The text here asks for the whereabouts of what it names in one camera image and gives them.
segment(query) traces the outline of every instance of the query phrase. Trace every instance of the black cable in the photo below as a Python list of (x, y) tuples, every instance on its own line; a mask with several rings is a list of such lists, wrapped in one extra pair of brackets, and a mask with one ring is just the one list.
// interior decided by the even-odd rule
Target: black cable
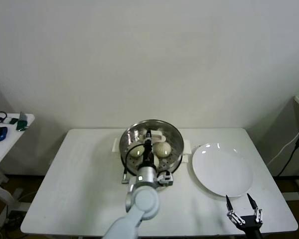
[(2, 123), (7, 118), (8, 115), (4, 111), (0, 111), (0, 114), (4, 114), (4, 118), (0, 117), (1, 118), (0, 123)]
[(126, 155), (125, 155), (125, 160), (124, 160), (124, 174), (126, 174), (126, 173), (128, 172), (128, 169), (127, 169), (128, 155), (130, 154), (130, 152), (131, 152), (133, 149), (135, 149), (135, 148), (137, 148), (137, 147), (139, 147), (139, 146), (144, 146), (144, 144), (143, 144), (143, 143), (140, 143), (140, 144), (138, 144), (138, 145), (135, 145), (135, 146), (133, 146), (132, 148), (130, 148), (130, 149), (128, 150), (128, 152), (126, 153)]
[(293, 158), (293, 155), (294, 155), (294, 153), (295, 153), (295, 151), (296, 151), (297, 149), (298, 149), (298, 146), (295, 146), (293, 152), (292, 152), (291, 155), (290, 155), (290, 158), (289, 158), (288, 162), (285, 164), (284, 168), (280, 171), (280, 173), (277, 175), (277, 177), (279, 177), (279, 176), (282, 174), (282, 172), (284, 171), (284, 169), (285, 169), (285, 168), (287, 167), (287, 165), (290, 163), (290, 161), (291, 161), (291, 159)]

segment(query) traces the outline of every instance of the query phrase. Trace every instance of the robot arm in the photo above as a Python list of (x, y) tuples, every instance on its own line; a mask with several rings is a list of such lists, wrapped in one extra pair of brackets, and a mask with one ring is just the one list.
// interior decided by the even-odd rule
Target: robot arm
[(144, 142), (143, 162), (136, 177), (129, 182), (126, 199), (126, 216), (117, 219), (104, 235), (104, 239), (136, 239), (138, 227), (142, 220), (156, 216), (159, 209), (158, 194), (155, 190), (159, 185), (170, 185), (172, 176), (169, 173), (156, 177), (154, 155), (152, 152), (151, 132), (147, 131)]
[(104, 235), (104, 239), (136, 239), (142, 220), (156, 216), (159, 208), (157, 191), (151, 186), (141, 186), (133, 191), (132, 207), (125, 217), (117, 219)]

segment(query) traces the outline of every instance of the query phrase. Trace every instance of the white plate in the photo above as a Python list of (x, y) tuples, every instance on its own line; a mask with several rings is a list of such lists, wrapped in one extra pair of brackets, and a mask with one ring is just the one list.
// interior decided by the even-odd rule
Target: white plate
[(239, 151), (223, 143), (200, 146), (192, 163), (198, 180), (221, 196), (239, 197), (253, 183), (253, 172)]

